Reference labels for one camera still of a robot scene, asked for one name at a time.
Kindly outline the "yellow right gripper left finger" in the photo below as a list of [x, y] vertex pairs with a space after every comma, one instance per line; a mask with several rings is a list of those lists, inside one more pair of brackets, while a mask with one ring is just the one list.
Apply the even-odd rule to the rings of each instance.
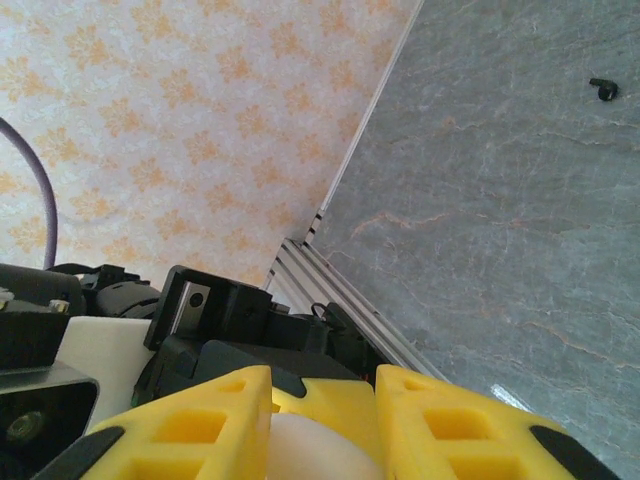
[[36, 476], [262, 479], [271, 413], [269, 367], [245, 367], [99, 423]]

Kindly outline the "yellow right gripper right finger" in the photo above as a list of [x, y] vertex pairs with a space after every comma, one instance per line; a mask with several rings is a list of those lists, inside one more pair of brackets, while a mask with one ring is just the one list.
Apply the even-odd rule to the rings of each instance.
[[382, 365], [375, 397], [389, 479], [614, 479], [553, 421]]

